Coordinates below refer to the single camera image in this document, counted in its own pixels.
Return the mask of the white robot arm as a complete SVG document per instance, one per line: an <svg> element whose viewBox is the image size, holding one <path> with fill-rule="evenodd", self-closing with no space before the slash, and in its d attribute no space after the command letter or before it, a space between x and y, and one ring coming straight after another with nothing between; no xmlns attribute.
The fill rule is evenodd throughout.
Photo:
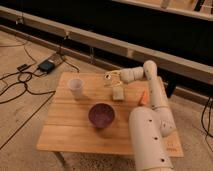
<svg viewBox="0 0 213 171"><path fill-rule="evenodd" d="M150 106L135 107L129 115L129 132L134 152L136 171L175 171L163 138L176 130L165 90L152 60L142 67L108 71L104 80L112 85L112 76L119 76L119 84L141 81L146 77Z"/></svg>

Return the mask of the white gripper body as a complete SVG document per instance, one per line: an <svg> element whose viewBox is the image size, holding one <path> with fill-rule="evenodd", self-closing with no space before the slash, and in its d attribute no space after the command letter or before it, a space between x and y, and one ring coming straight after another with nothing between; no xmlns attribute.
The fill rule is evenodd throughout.
<svg viewBox="0 0 213 171"><path fill-rule="evenodd" d="M120 72L120 79L123 83L131 83L143 79L144 70L142 67L126 68Z"/></svg>

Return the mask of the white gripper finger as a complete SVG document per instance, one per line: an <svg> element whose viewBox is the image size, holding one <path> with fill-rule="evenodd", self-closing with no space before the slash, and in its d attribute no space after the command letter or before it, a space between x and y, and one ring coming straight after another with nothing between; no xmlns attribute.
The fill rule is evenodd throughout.
<svg viewBox="0 0 213 171"><path fill-rule="evenodd" d="M123 83L122 83L122 81L111 81L108 85L107 85L107 87L116 87L116 86L120 86L120 85L122 85Z"/></svg>
<svg viewBox="0 0 213 171"><path fill-rule="evenodd" d="M104 74L104 78L107 80L110 80L113 76L119 76L120 71L119 70L113 70L113 71L108 71Z"/></svg>

